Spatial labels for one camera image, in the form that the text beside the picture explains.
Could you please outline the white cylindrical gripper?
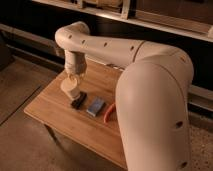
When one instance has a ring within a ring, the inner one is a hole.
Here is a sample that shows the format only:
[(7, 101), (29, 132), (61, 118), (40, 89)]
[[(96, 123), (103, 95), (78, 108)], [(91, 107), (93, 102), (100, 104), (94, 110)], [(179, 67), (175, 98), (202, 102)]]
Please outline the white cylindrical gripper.
[(70, 52), (66, 50), (64, 67), (68, 78), (71, 81), (79, 82), (80, 79), (78, 75), (85, 73), (87, 68), (85, 55), (80, 52)]

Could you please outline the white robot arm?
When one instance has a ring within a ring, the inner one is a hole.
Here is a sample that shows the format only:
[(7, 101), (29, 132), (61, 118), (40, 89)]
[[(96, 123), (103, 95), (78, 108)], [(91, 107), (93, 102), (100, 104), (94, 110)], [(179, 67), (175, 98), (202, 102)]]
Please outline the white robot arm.
[(115, 103), (128, 171), (192, 171), (187, 110), (193, 64), (183, 50), (146, 40), (97, 37), (79, 21), (59, 28), (67, 78), (61, 90), (80, 98), (87, 55), (123, 69)]

